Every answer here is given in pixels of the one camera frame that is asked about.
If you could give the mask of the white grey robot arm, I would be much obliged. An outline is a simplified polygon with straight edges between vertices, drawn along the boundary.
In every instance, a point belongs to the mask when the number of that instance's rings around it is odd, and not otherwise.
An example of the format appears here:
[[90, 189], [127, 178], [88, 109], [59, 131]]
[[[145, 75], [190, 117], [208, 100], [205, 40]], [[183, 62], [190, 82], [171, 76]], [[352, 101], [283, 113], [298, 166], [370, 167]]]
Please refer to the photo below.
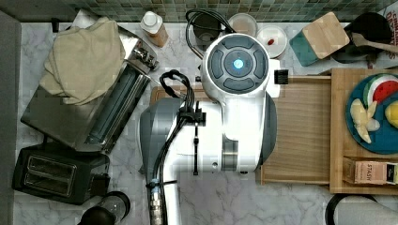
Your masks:
[[142, 112], [139, 144], [143, 159], [150, 225], [180, 225], [180, 173], [252, 172], [272, 153], [277, 136], [276, 107], [267, 89], [274, 72], [265, 47], [234, 33], [206, 50], [200, 79], [206, 100], [195, 97], [189, 79], [177, 70], [160, 80], [186, 86]]

